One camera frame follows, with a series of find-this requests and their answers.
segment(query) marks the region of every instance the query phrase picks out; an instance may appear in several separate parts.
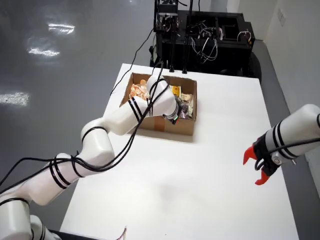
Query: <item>white wall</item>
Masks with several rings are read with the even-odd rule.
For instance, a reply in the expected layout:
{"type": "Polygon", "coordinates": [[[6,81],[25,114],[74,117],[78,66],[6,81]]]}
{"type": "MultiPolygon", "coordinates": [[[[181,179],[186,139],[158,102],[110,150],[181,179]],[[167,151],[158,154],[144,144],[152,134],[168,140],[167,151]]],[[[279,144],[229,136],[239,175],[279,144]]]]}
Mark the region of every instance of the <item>white wall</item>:
{"type": "Polygon", "coordinates": [[[256,39],[265,40],[277,0],[228,0],[228,13],[243,13],[256,39]]]}
{"type": "MultiPolygon", "coordinates": [[[[187,4],[188,6],[178,5],[179,10],[189,10],[190,1],[189,0],[179,0],[181,3],[187,4]]],[[[198,1],[193,0],[192,10],[198,11],[198,1]]],[[[210,12],[211,0],[200,0],[200,11],[201,12],[210,12]]]]}
{"type": "MultiPolygon", "coordinates": [[[[319,13],[319,0],[279,0],[265,39],[291,113],[309,103],[320,107],[319,13]],[[286,16],[283,26],[279,8],[286,16]]],[[[320,148],[306,158],[320,193],[320,148]]]]}
{"type": "Polygon", "coordinates": [[[228,13],[238,13],[240,0],[228,0],[226,4],[226,11],[228,13]]]}

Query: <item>gray floor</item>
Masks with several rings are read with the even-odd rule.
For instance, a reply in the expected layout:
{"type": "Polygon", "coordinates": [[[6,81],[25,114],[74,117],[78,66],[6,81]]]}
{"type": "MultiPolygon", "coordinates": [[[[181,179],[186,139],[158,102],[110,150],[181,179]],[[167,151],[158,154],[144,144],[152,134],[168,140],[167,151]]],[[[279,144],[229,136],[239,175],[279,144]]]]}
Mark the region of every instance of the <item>gray floor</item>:
{"type": "MultiPolygon", "coordinates": [[[[25,96],[24,103],[0,102],[0,177],[22,157],[50,158],[81,149],[82,127],[103,114],[121,63],[132,61],[151,30],[153,6],[151,0],[0,1],[0,99],[25,96]]],[[[151,41],[136,64],[149,64],[151,41]]],[[[274,125],[289,110],[266,46],[256,41],[253,51],[274,125]]],[[[1,189],[40,166],[24,164],[1,189]]],[[[306,160],[284,166],[283,173],[299,237],[316,239],[320,201],[306,160]]],[[[48,206],[32,205],[31,212],[58,230],[75,186],[48,206]]]]}

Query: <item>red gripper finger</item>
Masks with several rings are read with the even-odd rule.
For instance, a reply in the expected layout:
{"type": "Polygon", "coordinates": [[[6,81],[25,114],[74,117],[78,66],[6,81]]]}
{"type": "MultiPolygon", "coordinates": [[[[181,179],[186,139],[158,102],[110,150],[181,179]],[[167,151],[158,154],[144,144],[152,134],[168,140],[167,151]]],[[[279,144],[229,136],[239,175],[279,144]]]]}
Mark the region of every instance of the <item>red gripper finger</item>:
{"type": "Polygon", "coordinates": [[[257,156],[255,154],[255,151],[254,151],[254,146],[252,145],[251,147],[249,147],[245,152],[244,152],[244,155],[243,155],[243,165],[245,165],[248,161],[248,159],[255,159],[257,160],[257,156]]]}
{"type": "Polygon", "coordinates": [[[261,171],[261,179],[257,180],[255,184],[260,186],[262,184],[265,184],[266,181],[268,181],[268,179],[269,176],[267,176],[267,174],[264,171],[261,171]]]}

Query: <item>cable bundle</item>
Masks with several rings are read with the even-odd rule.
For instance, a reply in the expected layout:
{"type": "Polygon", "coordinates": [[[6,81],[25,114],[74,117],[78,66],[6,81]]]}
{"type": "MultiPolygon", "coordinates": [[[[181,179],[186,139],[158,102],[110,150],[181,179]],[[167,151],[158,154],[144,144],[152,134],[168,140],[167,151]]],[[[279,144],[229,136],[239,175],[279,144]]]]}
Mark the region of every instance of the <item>cable bundle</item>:
{"type": "Polygon", "coordinates": [[[206,61],[214,61],[214,60],[216,60],[216,58],[218,56],[217,39],[214,39],[214,46],[213,46],[209,56],[204,53],[204,49],[206,47],[206,44],[207,44],[208,40],[210,39],[209,37],[206,39],[201,51],[197,51],[196,50],[195,40],[191,36],[190,36],[190,39],[191,39],[191,46],[192,46],[194,52],[196,53],[196,55],[200,57],[200,63],[201,64],[204,64],[206,61]]]}

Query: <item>black cable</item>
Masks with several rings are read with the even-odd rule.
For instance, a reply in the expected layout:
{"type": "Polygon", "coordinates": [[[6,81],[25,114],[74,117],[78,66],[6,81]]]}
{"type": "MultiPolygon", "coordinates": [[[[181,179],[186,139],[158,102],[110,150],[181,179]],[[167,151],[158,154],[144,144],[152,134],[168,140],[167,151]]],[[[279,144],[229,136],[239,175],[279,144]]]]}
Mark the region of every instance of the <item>black cable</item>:
{"type": "Polygon", "coordinates": [[[153,75],[153,74],[154,74],[154,70],[155,70],[155,68],[156,68],[156,67],[158,67],[161,63],[162,63],[162,60],[160,60],[156,65],[154,65],[154,67],[153,67],[153,69],[152,69],[152,73],[151,73],[151,75],[153,75]]]}
{"type": "Polygon", "coordinates": [[[276,147],[276,148],[268,151],[268,154],[272,154],[272,153],[274,153],[276,151],[279,151],[281,149],[287,149],[287,148],[296,147],[296,146],[305,145],[305,144],[313,144],[313,143],[316,143],[316,142],[320,142],[320,137],[309,139],[309,140],[296,141],[296,142],[293,142],[293,143],[290,143],[290,144],[279,146],[279,147],[276,147]]]}
{"type": "Polygon", "coordinates": [[[183,2],[180,2],[180,1],[178,1],[181,5],[183,5],[183,6],[185,6],[185,7],[188,7],[188,5],[187,4],[184,4],[183,2]]]}
{"type": "Polygon", "coordinates": [[[154,30],[154,29],[152,28],[152,30],[150,31],[150,33],[149,33],[148,37],[146,38],[146,40],[142,43],[142,45],[138,48],[138,50],[135,51],[134,58],[133,58],[133,61],[132,61],[132,63],[131,63],[130,69],[123,74],[123,76],[121,77],[120,81],[114,86],[114,88],[112,89],[112,91],[111,91],[111,93],[110,93],[110,96],[111,96],[111,94],[114,92],[114,90],[116,89],[116,87],[119,85],[119,83],[121,83],[122,79],[124,79],[125,75],[126,75],[128,72],[130,72],[130,70],[132,69],[132,66],[134,65],[134,62],[135,62],[135,60],[136,60],[138,51],[144,46],[144,44],[146,43],[146,41],[148,41],[148,39],[149,39],[151,33],[153,32],[153,30],[154,30]]]}
{"type": "MultiPolygon", "coordinates": [[[[31,161],[38,161],[38,162],[46,162],[46,163],[51,163],[52,161],[54,161],[54,164],[56,166],[58,166],[59,164],[62,164],[62,163],[67,163],[67,162],[72,162],[72,164],[74,163],[77,163],[79,164],[80,166],[84,167],[85,169],[87,170],[90,170],[92,172],[105,172],[107,170],[110,170],[112,168],[114,168],[115,166],[117,166],[123,159],[124,157],[127,155],[127,153],[129,152],[131,146],[132,146],[132,143],[133,143],[133,140],[136,136],[136,133],[137,133],[137,130],[139,128],[139,126],[141,125],[141,123],[143,122],[143,120],[145,119],[145,117],[147,116],[148,112],[151,110],[151,108],[153,107],[154,103],[157,101],[157,99],[159,97],[161,97],[161,95],[168,89],[169,85],[167,84],[166,88],[164,90],[162,90],[160,92],[159,95],[157,95],[153,100],[153,96],[156,92],[156,89],[157,89],[157,86],[158,86],[158,83],[161,81],[160,80],[160,76],[162,74],[162,71],[163,71],[163,68],[164,68],[164,64],[163,62],[161,62],[161,70],[160,70],[160,73],[158,75],[158,78],[157,78],[157,81],[151,86],[151,89],[154,88],[154,92],[152,94],[152,97],[148,103],[148,106],[146,108],[146,110],[144,111],[143,115],[141,116],[141,119],[140,121],[138,122],[138,124],[136,125],[132,135],[130,136],[130,139],[129,141],[127,142],[127,144],[125,145],[125,147],[122,149],[122,151],[113,159],[111,160],[110,162],[108,162],[107,164],[105,165],[102,165],[102,166],[95,166],[95,165],[92,165],[92,164],[89,164],[87,162],[85,162],[83,159],[79,158],[79,157],[76,157],[76,156],[71,156],[71,158],[50,158],[50,159],[42,159],[42,158],[35,158],[35,157],[24,157],[22,159],[20,159],[18,162],[16,162],[13,167],[9,170],[9,172],[6,174],[6,176],[0,181],[0,186],[3,184],[3,182],[8,178],[8,176],[12,173],[12,171],[23,161],[27,161],[27,160],[31,160],[31,161]],[[116,162],[115,160],[118,159],[118,157],[122,154],[123,156],[116,162]]],[[[39,171],[35,172],[34,174],[28,176],[28,177],[25,177],[23,178],[22,180],[14,183],[13,185],[5,188],[4,190],[0,191],[0,195],[3,194],[4,192],[10,190],[11,188],[14,188],[16,186],[18,186],[19,184],[22,184],[24,183],[25,181],[35,177],[36,175],[42,173],[43,171],[47,170],[48,168],[50,168],[51,164],[48,164],[46,166],[44,166],[42,169],[40,169],[39,171]]]]}

